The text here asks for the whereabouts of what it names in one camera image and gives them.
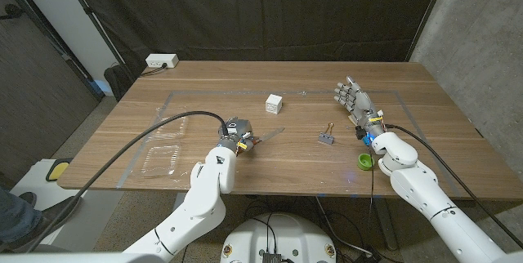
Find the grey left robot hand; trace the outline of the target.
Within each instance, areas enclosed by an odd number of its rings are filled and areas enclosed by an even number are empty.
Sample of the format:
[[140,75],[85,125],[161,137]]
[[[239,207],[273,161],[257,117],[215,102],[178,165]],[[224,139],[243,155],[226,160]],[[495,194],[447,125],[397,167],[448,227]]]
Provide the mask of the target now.
[[225,135],[223,129],[219,128],[220,140],[218,146],[226,147],[236,154],[249,151],[254,146],[254,136],[251,123],[246,119],[237,117],[229,118],[226,121]]

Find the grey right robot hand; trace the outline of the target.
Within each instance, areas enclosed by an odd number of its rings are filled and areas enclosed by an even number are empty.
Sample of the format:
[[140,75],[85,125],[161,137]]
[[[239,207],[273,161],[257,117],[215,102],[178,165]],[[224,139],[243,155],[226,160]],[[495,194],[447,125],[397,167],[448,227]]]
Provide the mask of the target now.
[[378,112],[368,94],[351,77],[346,77],[346,83],[339,82],[334,90],[334,100],[349,112],[349,119],[364,129],[372,137],[386,131],[382,114]]

